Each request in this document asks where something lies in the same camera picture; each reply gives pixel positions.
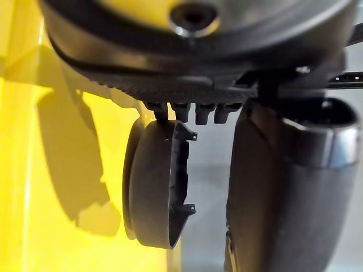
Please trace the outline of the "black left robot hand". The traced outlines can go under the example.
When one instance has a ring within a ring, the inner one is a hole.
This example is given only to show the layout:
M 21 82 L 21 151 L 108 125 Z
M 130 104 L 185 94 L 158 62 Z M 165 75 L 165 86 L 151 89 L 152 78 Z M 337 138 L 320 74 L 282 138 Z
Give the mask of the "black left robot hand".
M 324 271 L 360 161 L 362 123 L 327 90 L 353 86 L 357 1 L 40 1 L 72 69 L 141 101 L 155 120 L 129 148 L 126 233 L 172 249 L 187 196 L 191 106 L 235 124 L 225 271 Z

